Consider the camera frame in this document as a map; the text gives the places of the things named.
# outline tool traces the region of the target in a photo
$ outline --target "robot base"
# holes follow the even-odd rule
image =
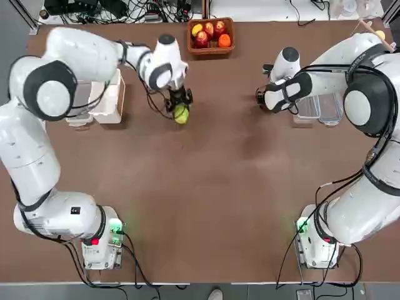
[[[115,210],[110,206],[103,206],[106,213],[106,227],[98,244],[87,246],[82,243],[82,254],[86,269],[104,270],[120,269],[122,261],[123,223]]]
[[[296,222],[296,230],[315,209],[314,204],[307,205]],[[299,268],[326,269],[329,265],[336,265],[339,253],[338,244],[329,244],[321,239],[315,229],[314,219],[311,217],[295,240],[296,256]]]

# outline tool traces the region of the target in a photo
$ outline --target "shoe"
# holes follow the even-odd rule
[[[213,289],[207,300],[223,300],[223,292],[218,288]]]

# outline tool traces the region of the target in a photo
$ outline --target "green indicator light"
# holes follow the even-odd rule
[[[112,233],[116,233],[117,231],[122,231],[123,223],[120,219],[111,219],[110,220],[110,231]]]
[[[299,231],[299,233],[305,233],[307,232],[307,218],[306,217],[300,217],[297,220],[297,230]]]

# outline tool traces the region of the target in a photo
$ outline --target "orange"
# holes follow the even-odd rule
[[[218,46],[221,48],[226,48],[231,45],[231,38],[228,34],[222,34],[218,39]]]

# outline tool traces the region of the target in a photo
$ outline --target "white box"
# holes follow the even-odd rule
[[[96,100],[104,89],[103,82],[92,82],[89,103]],[[117,124],[122,120],[125,97],[125,82],[121,76],[121,71],[117,69],[114,77],[111,79],[100,103],[89,114],[95,118],[98,123]]]

